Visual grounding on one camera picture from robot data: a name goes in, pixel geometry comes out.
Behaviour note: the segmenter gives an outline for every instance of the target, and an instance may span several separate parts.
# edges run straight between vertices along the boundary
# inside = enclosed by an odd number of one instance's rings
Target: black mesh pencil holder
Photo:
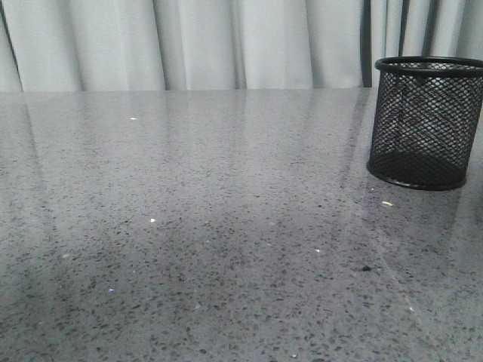
[[[483,61],[394,57],[376,68],[368,170],[412,189],[462,186],[481,111]]]

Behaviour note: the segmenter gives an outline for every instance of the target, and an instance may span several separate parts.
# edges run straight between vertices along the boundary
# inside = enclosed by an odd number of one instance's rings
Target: gray curtain
[[[377,85],[374,61],[483,58],[482,0],[1,0],[0,91]]]

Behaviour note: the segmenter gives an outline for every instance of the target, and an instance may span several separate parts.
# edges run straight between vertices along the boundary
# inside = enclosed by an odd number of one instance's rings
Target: white curtain
[[[0,3],[0,91],[360,87],[381,57],[483,58],[482,0]]]

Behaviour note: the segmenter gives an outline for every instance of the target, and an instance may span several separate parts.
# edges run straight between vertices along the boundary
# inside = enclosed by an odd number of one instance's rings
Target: curtain fold
[[[381,57],[483,58],[481,0],[0,4],[0,91],[360,87]]]

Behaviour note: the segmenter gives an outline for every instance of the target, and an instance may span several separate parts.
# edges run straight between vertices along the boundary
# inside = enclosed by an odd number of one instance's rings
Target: mesh cup
[[[378,60],[373,175],[412,189],[462,186],[483,98],[483,61],[442,57]]]

